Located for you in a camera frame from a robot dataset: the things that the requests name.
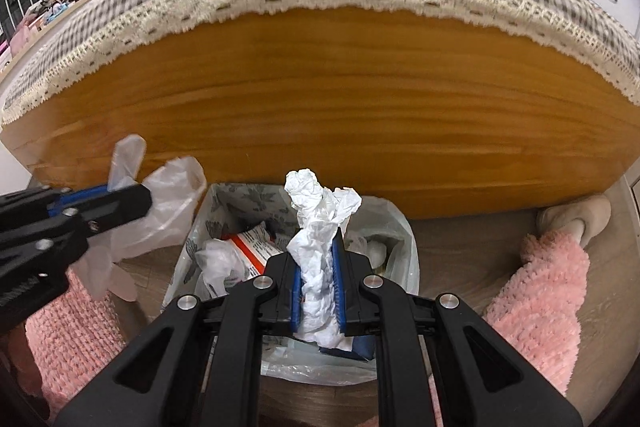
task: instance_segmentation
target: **pink fuzzy pants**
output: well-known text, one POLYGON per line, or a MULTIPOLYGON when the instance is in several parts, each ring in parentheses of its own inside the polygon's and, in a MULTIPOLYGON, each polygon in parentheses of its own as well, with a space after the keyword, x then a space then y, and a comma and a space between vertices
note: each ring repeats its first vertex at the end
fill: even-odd
MULTIPOLYGON (((587 290, 589 258, 570 235, 554 231, 527 237, 522 259, 525 266, 484 318, 565 394, 578 357, 576 313, 587 290)), ((52 416, 124 347, 113 307, 92 301, 73 275, 69 291, 29 318, 26 331, 52 416)), ((436 398, 433 378, 430 384, 436 398)), ((434 404, 441 426, 437 399, 434 404)))

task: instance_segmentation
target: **metal screw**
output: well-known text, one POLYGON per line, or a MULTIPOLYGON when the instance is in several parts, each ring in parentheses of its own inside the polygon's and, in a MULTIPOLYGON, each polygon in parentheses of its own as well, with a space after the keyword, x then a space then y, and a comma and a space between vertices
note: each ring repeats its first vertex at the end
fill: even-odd
POLYGON ((258 288, 258 290, 266 290, 267 288, 271 288, 273 284, 273 279, 268 275, 260 275, 260 277, 256 277, 254 279, 254 286, 258 288))
POLYGON ((190 310, 198 304, 198 299, 193 295, 185 295, 178 299, 178 308, 181 310, 190 310))
POLYGON ((380 275, 367 275, 363 282, 367 288, 380 288, 385 280, 380 275))
POLYGON ((49 248, 53 247, 53 241, 50 239, 41 239, 36 243, 36 250, 49 250, 49 248))
POLYGON ((440 297, 440 305, 447 310, 455 309, 459 306, 460 299, 451 293, 445 293, 440 297))

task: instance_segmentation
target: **wooden footboard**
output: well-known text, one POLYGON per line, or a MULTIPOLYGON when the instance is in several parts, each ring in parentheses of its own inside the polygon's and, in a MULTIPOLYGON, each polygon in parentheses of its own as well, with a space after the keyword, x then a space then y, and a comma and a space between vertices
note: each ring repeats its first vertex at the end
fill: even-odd
POLYGON ((142 175, 193 155, 209 182, 328 187, 409 217, 543 206, 609 187, 640 156, 640 108, 591 68, 496 28, 409 12, 296 9, 140 46, 0 139, 41 181, 104 183, 114 143, 142 175))

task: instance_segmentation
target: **foot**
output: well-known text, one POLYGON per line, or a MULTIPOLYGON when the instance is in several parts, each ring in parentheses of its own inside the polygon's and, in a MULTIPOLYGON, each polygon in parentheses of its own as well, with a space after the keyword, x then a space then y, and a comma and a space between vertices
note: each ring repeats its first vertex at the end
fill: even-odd
POLYGON ((566 228, 578 240, 581 221, 584 224, 584 233, 578 242, 584 248, 593 237, 604 230, 610 217, 611 203, 604 194, 596 194, 573 203, 550 206, 538 214, 536 223, 540 235, 550 230, 566 228))

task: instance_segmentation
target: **red stripe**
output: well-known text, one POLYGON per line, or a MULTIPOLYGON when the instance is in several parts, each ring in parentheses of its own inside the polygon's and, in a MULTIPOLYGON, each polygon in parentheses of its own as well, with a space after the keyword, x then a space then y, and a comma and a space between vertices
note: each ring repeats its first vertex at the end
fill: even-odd
POLYGON ((253 264, 254 268, 258 270, 258 273, 262 275, 264 273, 264 266, 260 261, 258 261, 258 258, 254 255, 254 252, 249 250, 249 247, 245 245, 242 239, 240 239, 237 235, 232 235, 229 239, 234 242, 234 245, 236 245, 236 247, 242 250, 242 253, 244 253, 249 262, 253 264))

